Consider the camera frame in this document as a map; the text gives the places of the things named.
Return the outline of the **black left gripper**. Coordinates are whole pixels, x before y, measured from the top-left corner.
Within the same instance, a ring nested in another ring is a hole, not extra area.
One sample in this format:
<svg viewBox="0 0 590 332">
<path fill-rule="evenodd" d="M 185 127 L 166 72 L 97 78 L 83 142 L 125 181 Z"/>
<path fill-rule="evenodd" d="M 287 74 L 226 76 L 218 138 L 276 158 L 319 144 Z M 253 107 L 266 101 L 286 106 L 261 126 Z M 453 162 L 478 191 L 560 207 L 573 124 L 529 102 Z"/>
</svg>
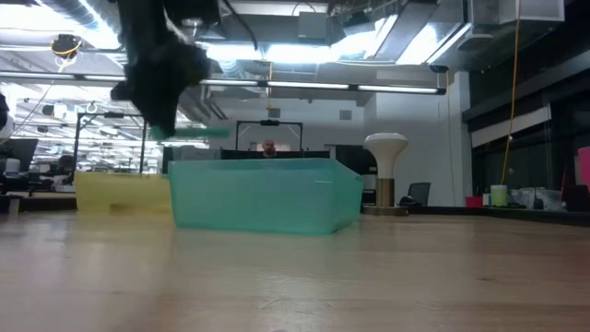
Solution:
<svg viewBox="0 0 590 332">
<path fill-rule="evenodd" d="M 195 44 L 167 42 L 130 60 L 124 80 L 111 90 L 114 101 L 131 101 L 150 125 L 152 135 L 175 135 L 180 95 L 209 77 L 211 61 Z"/>
</svg>

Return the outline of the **black overhead light bar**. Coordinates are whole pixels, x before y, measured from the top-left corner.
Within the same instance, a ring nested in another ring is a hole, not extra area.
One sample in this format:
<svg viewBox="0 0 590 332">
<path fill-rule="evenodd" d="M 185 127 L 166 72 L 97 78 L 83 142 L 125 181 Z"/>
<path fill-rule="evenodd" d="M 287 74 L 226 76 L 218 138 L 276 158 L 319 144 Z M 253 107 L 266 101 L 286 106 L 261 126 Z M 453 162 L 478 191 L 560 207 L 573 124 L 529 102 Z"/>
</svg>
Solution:
<svg viewBox="0 0 590 332">
<path fill-rule="evenodd" d="M 0 81 L 54 81 L 64 84 L 79 84 L 90 86 L 114 86 L 116 83 L 125 81 L 123 76 L 113 75 L 89 75 L 89 74 L 64 74 L 44 72 L 22 72 L 0 70 Z M 375 92 L 375 93 L 401 93 L 420 95 L 443 95 L 447 88 L 425 88 L 398 85 L 365 85 L 365 84 L 341 84 L 341 83 L 320 83 L 320 82 L 299 82 L 299 81 L 276 81 L 276 80 L 244 80 L 244 79 L 204 79 L 201 85 L 213 87 L 236 87 L 236 88 L 284 88 L 284 89 L 324 89 L 324 90 L 346 90 L 354 92 Z"/>
</svg>

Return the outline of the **distant black rig frame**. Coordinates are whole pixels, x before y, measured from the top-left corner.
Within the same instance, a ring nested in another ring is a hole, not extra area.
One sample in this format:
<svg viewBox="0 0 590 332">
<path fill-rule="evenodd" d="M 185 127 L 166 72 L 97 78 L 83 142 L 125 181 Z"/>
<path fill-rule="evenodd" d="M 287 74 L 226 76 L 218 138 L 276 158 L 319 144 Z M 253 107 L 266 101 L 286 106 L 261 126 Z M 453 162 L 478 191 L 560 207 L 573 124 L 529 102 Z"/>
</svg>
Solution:
<svg viewBox="0 0 590 332">
<path fill-rule="evenodd" d="M 138 113 L 115 111 L 78 113 L 75 125 L 74 164 L 91 168 L 107 163 L 113 168 L 144 173 L 148 123 Z"/>
<path fill-rule="evenodd" d="M 275 159 L 304 159 L 304 158 L 320 158 L 320 159 L 329 159 L 330 152 L 328 150 L 323 151 L 310 151 L 307 148 L 303 147 L 303 123 L 301 122 L 280 122 L 278 120 L 260 120 L 260 121 L 245 121 L 239 120 L 236 122 L 235 125 L 235 140 L 234 140 L 234 149 L 224 149 L 220 150 L 220 157 L 223 160 L 251 160 L 251 159 L 263 159 L 263 153 L 258 151 L 246 151 L 246 150 L 239 150 L 239 141 L 240 141 L 240 127 L 242 124 L 248 125 L 260 125 L 260 126 L 289 126 L 289 125 L 296 125 L 300 129 L 299 133 L 299 145 L 300 149 L 298 151 L 279 151 L 275 153 Z"/>
</svg>

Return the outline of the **computer monitor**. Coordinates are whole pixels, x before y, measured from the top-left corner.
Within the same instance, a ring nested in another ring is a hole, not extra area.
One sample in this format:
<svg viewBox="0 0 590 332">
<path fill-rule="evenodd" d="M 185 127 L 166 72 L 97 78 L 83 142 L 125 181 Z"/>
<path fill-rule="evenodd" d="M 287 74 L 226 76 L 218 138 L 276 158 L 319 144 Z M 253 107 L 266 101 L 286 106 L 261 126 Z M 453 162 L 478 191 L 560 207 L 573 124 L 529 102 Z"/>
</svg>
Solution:
<svg viewBox="0 0 590 332">
<path fill-rule="evenodd" d="M 27 172 L 38 143 L 35 138 L 8 139 L 0 143 L 0 156 L 19 160 L 19 171 Z"/>
</svg>

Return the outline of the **silver long air duct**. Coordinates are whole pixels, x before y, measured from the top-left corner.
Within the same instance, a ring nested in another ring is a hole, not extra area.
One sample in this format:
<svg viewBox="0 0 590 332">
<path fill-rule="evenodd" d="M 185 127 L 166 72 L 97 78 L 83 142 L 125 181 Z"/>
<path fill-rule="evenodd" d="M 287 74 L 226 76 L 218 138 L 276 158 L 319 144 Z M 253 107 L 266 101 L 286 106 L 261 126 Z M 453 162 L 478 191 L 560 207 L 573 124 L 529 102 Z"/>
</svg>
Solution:
<svg viewBox="0 0 590 332">
<path fill-rule="evenodd" d="M 106 56 L 124 67 L 124 47 L 119 41 L 121 24 L 116 0 L 34 0 L 75 25 L 89 53 Z"/>
</svg>

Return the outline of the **grey ceiling box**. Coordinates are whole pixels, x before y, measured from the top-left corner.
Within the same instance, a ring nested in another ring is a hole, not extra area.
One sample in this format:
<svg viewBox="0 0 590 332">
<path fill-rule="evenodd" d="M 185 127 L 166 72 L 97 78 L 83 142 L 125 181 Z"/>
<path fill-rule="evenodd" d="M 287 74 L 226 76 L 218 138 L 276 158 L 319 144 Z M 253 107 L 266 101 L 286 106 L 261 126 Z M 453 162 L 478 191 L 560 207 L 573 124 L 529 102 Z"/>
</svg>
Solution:
<svg viewBox="0 0 590 332">
<path fill-rule="evenodd" d="M 327 32 L 327 15 L 318 12 L 300 12 L 298 37 L 308 40 L 324 40 Z"/>
</svg>

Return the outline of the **black office chair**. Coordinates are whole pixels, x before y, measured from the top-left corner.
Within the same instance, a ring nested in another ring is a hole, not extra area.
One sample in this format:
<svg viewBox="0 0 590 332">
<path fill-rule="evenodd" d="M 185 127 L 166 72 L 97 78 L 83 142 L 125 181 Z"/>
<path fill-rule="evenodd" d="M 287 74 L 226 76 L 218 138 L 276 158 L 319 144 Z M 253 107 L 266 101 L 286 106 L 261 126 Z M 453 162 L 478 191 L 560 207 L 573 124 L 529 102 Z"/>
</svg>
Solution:
<svg viewBox="0 0 590 332">
<path fill-rule="evenodd" d="M 416 205 L 426 207 L 429 203 L 431 183 L 413 183 L 408 188 L 408 195 Z"/>
</svg>

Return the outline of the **red translucent plastic bin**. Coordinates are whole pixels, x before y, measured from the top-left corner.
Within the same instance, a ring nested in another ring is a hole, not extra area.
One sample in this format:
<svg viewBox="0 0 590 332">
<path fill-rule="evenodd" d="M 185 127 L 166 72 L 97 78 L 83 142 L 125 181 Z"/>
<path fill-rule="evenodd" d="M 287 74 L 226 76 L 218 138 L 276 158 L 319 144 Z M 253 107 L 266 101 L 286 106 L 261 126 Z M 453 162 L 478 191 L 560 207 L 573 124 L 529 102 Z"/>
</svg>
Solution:
<svg viewBox="0 0 590 332">
<path fill-rule="evenodd" d="M 590 192 L 590 146 L 579 148 L 578 157 L 582 181 Z"/>
</svg>

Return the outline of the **green white container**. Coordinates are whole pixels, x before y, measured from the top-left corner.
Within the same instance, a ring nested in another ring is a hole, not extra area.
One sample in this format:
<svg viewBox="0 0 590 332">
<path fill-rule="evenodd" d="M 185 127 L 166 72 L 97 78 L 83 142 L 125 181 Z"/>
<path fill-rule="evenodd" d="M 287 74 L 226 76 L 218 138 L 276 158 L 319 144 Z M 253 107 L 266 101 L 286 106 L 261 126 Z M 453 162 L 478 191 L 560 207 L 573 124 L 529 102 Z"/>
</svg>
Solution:
<svg viewBox="0 0 590 332">
<path fill-rule="evenodd" d="M 508 187 L 504 184 L 494 184 L 490 187 L 490 205 L 503 208 L 508 206 Z"/>
</svg>

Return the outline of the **yellow translucent plastic bin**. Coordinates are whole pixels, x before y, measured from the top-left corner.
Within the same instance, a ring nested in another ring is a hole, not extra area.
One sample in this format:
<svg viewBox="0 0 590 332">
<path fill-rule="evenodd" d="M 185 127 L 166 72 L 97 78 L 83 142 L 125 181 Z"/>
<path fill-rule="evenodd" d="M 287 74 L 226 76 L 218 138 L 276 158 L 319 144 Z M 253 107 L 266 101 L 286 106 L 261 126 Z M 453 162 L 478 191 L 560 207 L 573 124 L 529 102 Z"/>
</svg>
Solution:
<svg viewBox="0 0 590 332">
<path fill-rule="evenodd" d="M 171 213 L 170 182 L 161 174 L 77 172 L 77 210 L 85 213 Z"/>
</svg>

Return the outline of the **teal thick marker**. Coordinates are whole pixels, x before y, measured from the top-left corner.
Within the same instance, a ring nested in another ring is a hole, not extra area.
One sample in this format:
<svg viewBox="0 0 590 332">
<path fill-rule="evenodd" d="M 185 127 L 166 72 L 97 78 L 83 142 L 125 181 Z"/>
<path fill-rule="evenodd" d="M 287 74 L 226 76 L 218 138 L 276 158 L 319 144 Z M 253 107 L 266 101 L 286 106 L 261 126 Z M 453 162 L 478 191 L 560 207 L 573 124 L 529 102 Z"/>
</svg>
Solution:
<svg viewBox="0 0 590 332">
<path fill-rule="evenodd" d="M 157 126 L 150 128 L 150 135 L 153 139 L 158 141 L 169 140 L 171 138 L 178 139 L 198 139 L 198 138 L 225 138 L 230 135 L 230 130 L 225 127 L 180 127 L 174 129 L 171 133 L 166 133 L 163 129 Z"/>
</svg>

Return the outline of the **green translucent plastic bin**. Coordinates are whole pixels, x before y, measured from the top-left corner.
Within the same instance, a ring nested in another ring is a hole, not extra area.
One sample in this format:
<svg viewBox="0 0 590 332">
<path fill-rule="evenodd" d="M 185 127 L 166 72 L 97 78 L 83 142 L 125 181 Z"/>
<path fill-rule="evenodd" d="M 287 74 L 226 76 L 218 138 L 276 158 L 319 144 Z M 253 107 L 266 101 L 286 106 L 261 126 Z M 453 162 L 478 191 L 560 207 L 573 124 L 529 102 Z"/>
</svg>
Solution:
<svg viewBox="0 0 590 332">
<path fill-rule="evenodd" d="M 179 227 L 322 235 L 360 216 L 363 179 L 333 159 L 172 161 L 169 180 Z"/>
</svg>

